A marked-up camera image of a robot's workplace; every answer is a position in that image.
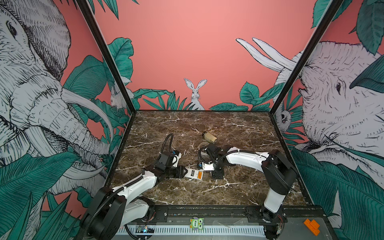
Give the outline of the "white red remote control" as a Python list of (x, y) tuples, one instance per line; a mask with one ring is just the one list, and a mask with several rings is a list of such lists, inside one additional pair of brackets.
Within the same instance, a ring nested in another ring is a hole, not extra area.
[(185, 178), (194, 179), (194, 180), (202, 180), (203, 179), (203, 171), (201, 170), (193, 170), (187, 168), (187, 173)]

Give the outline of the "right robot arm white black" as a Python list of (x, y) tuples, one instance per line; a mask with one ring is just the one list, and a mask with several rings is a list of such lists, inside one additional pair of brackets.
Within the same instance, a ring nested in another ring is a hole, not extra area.
[(224, 178), (225, 166), (240, 165), (263, 173), (270, 188), (260, 209), (260, 216), (266, 223), (283, 220), (283, 202), (299, 173), (280, 151), (252, 152), (232, 146), (220, 148), (210, 143), (199, 149), (198, 159), (199, 167), (210, 171), (213, 179)]

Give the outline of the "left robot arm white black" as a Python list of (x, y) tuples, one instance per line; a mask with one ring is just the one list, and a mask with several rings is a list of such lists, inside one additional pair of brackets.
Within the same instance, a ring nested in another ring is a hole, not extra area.
[(159, 156), (140, 175), (120, 186), (98, 190), (81, 219), (77, 240), (111, 240), (121, 226), (152, 219), (154, 203), (142, 194), (170, 178), (182, 179), (188, 172), (178, 164), (182, 154), (172, 149), (173, 137), (167, 135)]

